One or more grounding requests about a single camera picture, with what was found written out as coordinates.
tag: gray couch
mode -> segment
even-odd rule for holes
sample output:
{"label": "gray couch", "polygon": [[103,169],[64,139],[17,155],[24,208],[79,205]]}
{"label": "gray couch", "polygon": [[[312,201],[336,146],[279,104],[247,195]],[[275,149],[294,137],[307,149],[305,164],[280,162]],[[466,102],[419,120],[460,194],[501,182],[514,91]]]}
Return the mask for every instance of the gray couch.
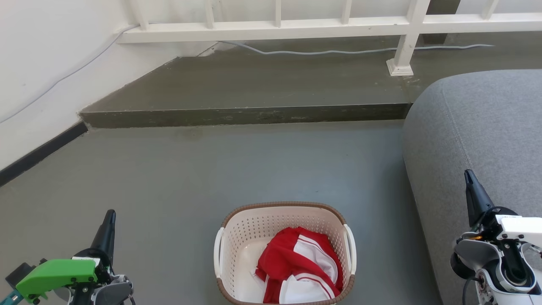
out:
{"label": "gray couch", "polygon": [[[449,260],[453,241],[468,230],[463,171],[474,170],[495,205],[542,217],[542,70],[432,84],[406,118],[403,156],[442,302],[461,304],[465,281]],[[529,262],[542,269],[532,253]],[[468,303],[477,304],[471,286]]]}

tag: gray cable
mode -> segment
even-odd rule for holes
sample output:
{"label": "gray cable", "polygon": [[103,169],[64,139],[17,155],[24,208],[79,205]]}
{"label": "gray cable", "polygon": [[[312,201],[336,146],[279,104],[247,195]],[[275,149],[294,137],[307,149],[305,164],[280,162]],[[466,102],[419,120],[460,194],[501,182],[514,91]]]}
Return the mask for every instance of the gray cable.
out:
{"label": "gray cable", "polygon": [[51,89],[53,89],[54,86],[56,86],[58,83],[60,83],[61,81],[67,79],[68,77],[72,76],[73,74],[79,72],[81,69],[85,68],[86,66],[88,66],[91,62],[93,62],[96,58],[100,57],[101,54],[103,54],[105,51],[107,51],[114,43],[115,41],[117,41],[117,39],[120,37],[120,35],[122,35],[124,32],[128,31],[128,30],[131,30],[133,28],[136,28],[138,25],[132,25],[132,26],[129,26],[129,27],[126,27],[124,28],[123,30],[121,30],[116,36],[114,39],[111,40],[110,43],[108,43],[106,45],[105,48],[103,48],[101,51],[99,51],[99,53],[92,57],[92,59],[90,59],[89,61],[85,62],[81,67],[77,68],[75,71],[67,74],[66,76],[60,78],[59,80],[55,81],[51,86],[49,86],[45,91],[43,91],[38,97],[28,101],[27,103],[25,103],[24,105],[22,105],[21,107],[13,110],[11,113],[7,114],[6,116],[2,117],[0,119],[0,124],[4,123],[5,121],[9,120],[10,118],[16,116],[17,114],[19,114],[21,111],[25,110],[28,106],[32,105],[35,101],[39,100],[42,96],[44,96],[47,92],[51,91]]}
{"label": "gray cable", "polygon": [[[121,30],[116,36],[114,39],[111,40],[110,43],[108,43],[106,45],[105,48],[103,48],[101,51],[99,51],[99,53],[93,57],[92,59],[90,59],[89,61],[85,62],[81,67],[77,68],[76,70],[74,70],[73,72],[67,74],[66,76],[60,78],[59,80],[55,81],[51,86],[49,86],[45,91],[43,91],[40,95],[38,95],[36,98],[34,99],[31,99],[30,101],[28,101],[27,103],[25,103],[24,105],[22,105],[21,107],[13,110],[11,113],[7,114],[6,116],[0,118],[0,124],[4,123],[5,121],[9,120],[10,118],[16,116],[17,114],[19,114],[21,111],[25,110],[28,106],[32,105],[35,101],[39,100],[42,96],[44,96],[45,94],[47,94],[47,92],[51,91],[51,89],[53,89],[54,86],[56,86],[58,83],[60,83],[61,81],[67,79],[68,77],[72,76],[73,74],[79,72],[81,69],[85,68],[86,66],[88,66],[91,62],[93,62],[96,58],[98,58],[101,54],[103,54],[105,51],[107,51],[114,43],[115,41],[117,41],[117,39],[126,31],[128,30],[131,30],[133,28],[136,28],[138,25],[137,24],[134,24],[134,25],[131,25],[131,26],[128,26],[126,28],[124,28],[123,30]],[[263,51],[260,51],[258,49],[255,49],[253,47],[250,47],[250,46],[246,46],[242,43],[239,43],[239,42],[235,42],[235,41],[219,41],[219,42],[222,42],[222,43],[227,43],[229,45],[234,45],[234,46],[239,46],[239,47],[243,47],[243,48],[246,48],[246,49],[249,49],[249,50],[252,50],[252,51],[255,51],[255,52],[258,52],[260,54],[263,54],[263,55],[271,55],[271,54],[294,54],[294,55],[321,55],[321,54],[329,54],[329,53],[339,53],[339,54],[366,54],[366,53],[376,53],[376,52],[384,52],[384,51],[391,51],[391,50],[397,50],[397,48],[386,48],[386,49],[379,49],[379,50],[365,50],[365,51],[357,51],[357,52],[349,52],[349,51],[336,51],[336,50],[329,50],[329,51],[324,51],[324,52],[293,52],[293,51],[272,51],[272,52],[263,52]],[[494,47],[492,45],[470,45],[470,46],[465,46],[465,47],[455,47],[455,46],[433,46],[433,47],[417,47],[415,48],[415,50],[428,50],[428,49],[470,49],[470,48],[475,48],[475,47]]]}
{"label": "gray cable", "polygon": [[[247,45],[244,45],[244,44],[242,44],[242,43],[235,42],[235,41],[224,40],[224,41],[219,41],[219,42],[227,43],[227,44],[229,44],[229,45],[234,45],[234,46],[238,46],[238,47],[243,47],[243,48],[252,50],[252,51],[254,51],[254,52],[263,54],[263,55],[272,55],[272,54],[322,55],[322,54],[329,54],[329,53],[339,53],[339,54],[366,54],[366,53],[376,53],[376,52],[384,52],[384,51],[393,51],[393,50],[397,50],[397,48],[385,48],[385,49],[379,49],[379,50],[365,50],[365,51],[355,51],[355,52],[350,52],[350,51],[335,51],[335,50],[329,50],[329,51],[323,51],[323,52],[294,52],[294,51],[271,51],[271,52],[264,52],[264,51],[260,51],[260,50],[258,50],[258,49],[253,48],[253,47],[250,47],[250,46],[247,46]],[[470,49],[470,48],[476,48],[476,47],[494,47],[494,46],[492,46],[492,45],[470,45],[470,46],[464,46],[464,47],[460,47],[460,46],[431,46],[431,47],[417,47],[417,48],[414,48],[414,50],[431,50],[431,49],[460,49],[460,50],[464,50],[464,49]]]}
{"label": "gray cable", "polygon": [[467,288],[469,287],[469,283],[471,281],[477,281],[477,282],[481,282],[482,280],[475,277],[475,276],[471,276],[470,278],[467,279],[467,281],[465,282],[465,285],[463,285],[463,296],[461,297],[461,304],[462,305],[466,305],[467,302],[466,302],[466,299],[467,299]]}

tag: basket rim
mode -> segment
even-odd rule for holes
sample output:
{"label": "basket rim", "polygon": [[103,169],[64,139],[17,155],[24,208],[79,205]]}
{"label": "basket rim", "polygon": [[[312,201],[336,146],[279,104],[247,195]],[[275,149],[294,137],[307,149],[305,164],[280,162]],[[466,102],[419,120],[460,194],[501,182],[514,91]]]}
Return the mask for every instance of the basket rim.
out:
{"label": "basket rim", "polygon": [[[356,275],[351,275],[350,279],[348,281],[348,285],[343,289],[343,291],[340,293],[340,295],[324,301],[318,301],[318,302],[307,302],[307,303],[296,303],[292,305],[332,305],[335,303],[338,303],[339,301],[342,301],[349,293],[350,290],[354,287],[354,281],[356,280]],[[261,305],[263,303],[252,303],[252,302],[243,302],[239,301],[236,298],[232,297],[224,287],[224,284],[222,283],[221,278],[216,279],[216,283],[218,284],[218,289],[220,290],[220,293],[224,296],[226,300],[228,300],[230,303],[234,305]]]}
{"label": "basket rim", "polygon": [[[323,209],[326,209],[326,210],[332,212],[333,214],[335,214],[335,216],[337,216],[337,218],[340,220],[340,222],[343,225],[346,224],[346,220],[341,215],[341,213],[339,213],[339,211],[337,211],[335,208],[333,208],[333,207],[331,207],[331,206],[329,206],[327,204],[320,204],[318,202],[310,202],[310,201],[272,201],[272,202],[263,202],[263,203],[260,203],[260,204],[245,205],[245,206],[241,206],[241,207],[236,208],[231,213],[229,213],[228,216],[226,216],[226,218],[224,219],[224,222],[222,222],[222,227],[225,228],[226,225],[228,224],[228,222],[230,221],[230,219],[235,214],[237,214],[239,212],[246,211],[248,209],[265,208],[265,207],[316,207],[316,208],[323,208]],[[336,296],[336,297],[334,297],[334,298],[332,298],[330,300],[324,300],[324,301],[318,301],[318,302],[297,303],[297,304],[293,304],[293,305],[332,305],[332,304],[335,304],[335,303],[337,303],[339,301],[342,301],[346,297],[346,295],[348,295],[348,293],[350,293],[350,290],[352,290],[352,288],[354,287],[355,279],[356,279],[356,276],[354,274],[350,275],[348,285],[342,290],[342,292],[338,296]],[[226,289],[224,287],[224,284],[222,283],[221,278],[217,278],[216,283],[218,284],[218,289],[220,290],[220,293],[224,296],[224,298],[226,300],[228,300],[230,303],[234,304],[234,305],[257,305],[257,304],[262,304],[262,303],[252,303],[252,302],[239,301],[236,298],[232,297],[226,291]]]}
{"label": "basket rim", "polygon": [[266,208],[266,207],[317,207],[317,208],[323,208],[331,213],[335,214],[337,218],[340,220],[340,222],[343,225],[346,225],[346,220],[344,219],[343,215],[339,213],[335,208],[327,205],[327,204],[320,204],[318,202],[310,202],[310,201],[271,201],[271,202],[263,202],[260,204],[252,204],[252,205],[245,205],[236,208],[235,210],[231,211],[231,213],[226,216],[224,221],[222,222],[222,227],[226,227],[230,219],[237,213],[246,211],[248,209],[257,209],[257,208]]}

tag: white basket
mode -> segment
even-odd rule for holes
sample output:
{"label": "white basket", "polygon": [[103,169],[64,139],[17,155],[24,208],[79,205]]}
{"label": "white basket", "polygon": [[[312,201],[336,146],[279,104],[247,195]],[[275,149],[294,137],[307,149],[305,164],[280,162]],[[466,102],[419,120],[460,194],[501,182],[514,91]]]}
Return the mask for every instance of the white basket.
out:
{"label": "white basket", "polygon": [[234,210],[218,230],[214,249],[215,275],[218,287],[228,301],[261,303],[264,291],[252,278],[251,271],[279,231],[298,226],[326,234],[343,268],[341,294],[313,304],[334,304],[350,292],[356,273],[356,242],[343,216],[328,205],[313,202],[268,202]]}

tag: white fabric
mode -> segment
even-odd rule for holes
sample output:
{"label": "white fabric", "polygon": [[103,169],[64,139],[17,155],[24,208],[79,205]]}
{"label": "white fabric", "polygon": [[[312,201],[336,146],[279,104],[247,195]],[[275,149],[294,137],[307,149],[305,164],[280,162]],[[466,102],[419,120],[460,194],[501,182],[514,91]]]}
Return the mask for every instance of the white fabric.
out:
{"label": "white fabric", "polygon": [[324,285],[327,285],[321,278],[317,278],[315,275],[308,274],[307,277],[291,275],[286,281],[282,282],[279,303],[295,304],[329,300],[333,292],[326,291]]}
{"label": "white fabric", "polygon": [[260,286],[260,288],[262,289],[262,291],[266,291],[266,287],[267,287],[267,281],[269,280],[269,276],[266,277],[266,281],[262,281],[262,279],[260,279],[257,275],[256,275],[256,268],[252,269],[252,271],[250,272],[250,274],[252,275],[252,278],[256,281],[256,283],[258,284],[258,286]]}
{"label": "white fabric", "polygon": [[298,242],[294,246],[294,252],[303,255],[318,265],[330,277],[333,284],[337,282],[337,264],[314,239],[299,235]]}

